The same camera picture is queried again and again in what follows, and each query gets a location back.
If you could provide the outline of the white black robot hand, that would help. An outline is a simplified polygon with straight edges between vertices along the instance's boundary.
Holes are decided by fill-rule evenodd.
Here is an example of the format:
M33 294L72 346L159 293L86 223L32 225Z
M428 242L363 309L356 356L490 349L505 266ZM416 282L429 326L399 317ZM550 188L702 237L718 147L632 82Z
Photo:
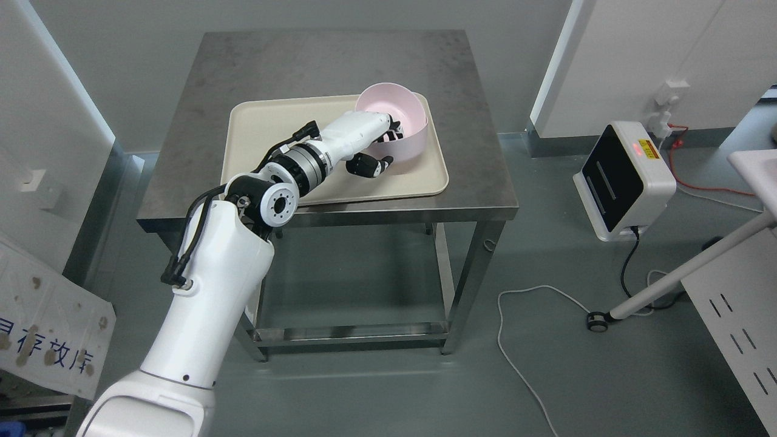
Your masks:
M363 153L374 142L404 137L404 127L388 113L347 111L320 130L316 149L322 153L322 177L331 174L339 161L355 176L376 178L392 164L392 157L374 158Z

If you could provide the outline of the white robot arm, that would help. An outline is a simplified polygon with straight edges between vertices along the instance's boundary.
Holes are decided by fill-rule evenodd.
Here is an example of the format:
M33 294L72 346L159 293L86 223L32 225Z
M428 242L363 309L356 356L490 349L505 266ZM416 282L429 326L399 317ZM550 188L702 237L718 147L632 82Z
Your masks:
M173 297L139 370L95 401L78 436L205 436L214 388L245 304L269 271L269 236L286 224L313 179L291 146L316 139L311 121L272 146L260 165L197 197L161 281Z

